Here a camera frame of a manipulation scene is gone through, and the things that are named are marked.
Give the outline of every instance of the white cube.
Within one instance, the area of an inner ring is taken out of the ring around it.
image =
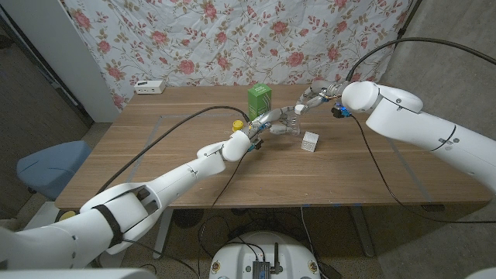
[[[317,140],[319,140],[319,135],[316,133],[305,132],[303,142],[301,143],[301,148],[314,152],[315,146],[317,146]]]

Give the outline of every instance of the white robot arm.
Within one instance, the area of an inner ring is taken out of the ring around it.
[[[305,93],[294,108],[298,114],[341,98],[351,112],[370,113],[366,124],[373,131],[428,150],[496,192],[496,141],[422,112],[422,101],[412,93],[370,81],[314,81]],[[311,94],[315,97],[303,105]]]
[[[164,209],[196,182],[222,172],[252,146],[236,131],[225,142],[205,146],[198,159],[143,183],[124,183],[90,199],[80,214],[49,226],[10,232],[0,228],[0,264],[6,269],[68,269],[89,264],[107,250],[114,254],[138,240]]]

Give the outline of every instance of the white power strip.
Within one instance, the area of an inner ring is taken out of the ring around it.
[[[138,94],[160,94],[165,89],[165,81],[138,81],[134,90]]]

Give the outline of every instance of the wooden table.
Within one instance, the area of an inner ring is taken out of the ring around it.
[[[272,85],[272,107],[293,105],[306,85]],[[95,147],[56,200],[78,209],[122,165],[175,123],[212,105],[247,111],[248,86],[167,88],[161,95],[136,95]],[[216,208],[396,205],[370,158],[353,119],[335,119],[332,104],[301,118],[301,135],[263,133],[260,150],[248,153]],[[387,139],[368,129],[356,115],[391,190],[405,204],[487,202],[492,194],[468,175],[427,151]],[[232,133],[242,117],[218,109],[186,122],[163,139],[114,182],[150,181],[189,160],[210,143]],[[314,153],[301,149],[305,131],[319,134]],[[237,163],[197,183],[171,208],[209,208]]]

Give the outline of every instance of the small white box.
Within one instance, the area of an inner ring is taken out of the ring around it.
[[[317,140],[319,140],[319,135],[316,133],[305,132],[303,137],[303,142],[301,143],[301,148],[307,151],[314,152],[317,146]]]
[[[160,94],[165,89],[165,81],[138,81],[134,90],[138,94]]]

